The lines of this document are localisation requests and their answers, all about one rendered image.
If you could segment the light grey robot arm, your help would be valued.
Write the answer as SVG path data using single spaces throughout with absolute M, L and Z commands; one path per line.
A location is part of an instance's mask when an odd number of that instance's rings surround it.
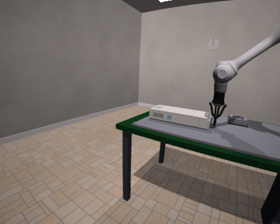
M 213 71 L 214 91 L 225 93 L 228 81 L 238 74 L 242 66 L 278 43 L 280 43 L 280 26 L 266 39 L 235 60 L 219 61 Z

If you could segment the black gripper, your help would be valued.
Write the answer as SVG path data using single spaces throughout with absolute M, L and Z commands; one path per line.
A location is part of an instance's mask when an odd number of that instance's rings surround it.
M 210 107 L 211 107 L 211 112 L 212 112 L 212 116 L 214 118 L 214 123 L 213 125 L 215 126 L 216 125 L 216 120 L 218 119 L 218 117 L 220 117 L 223 113 L 223 110 L 225 109 L 225 107 L 227 106 L 224 102 L 224 98 L 225 98 L 225 93 L 220 93 L 220 92 L 215 92 L 214 91 L 214 96 L 213 96 L 213 100 L 212 102 L 209 102 L 210 104 Z M 219 113 L 219 110 L 220 110 L 220 107 L 218 107 L 218 110 L 217 110 L 217 107 L 215 107 L 215 113 L 213 114 L 213 108 L 212 108 L 212 104 L 215 105 L 215 100 L 222 100 L 222 102 L 224 102 L 224 105 L 223 105 L 223 108 L 220 112 L 220 114 L 218 115 Z M 217 112 L 217 115 L 216 115 L 216 112 Z

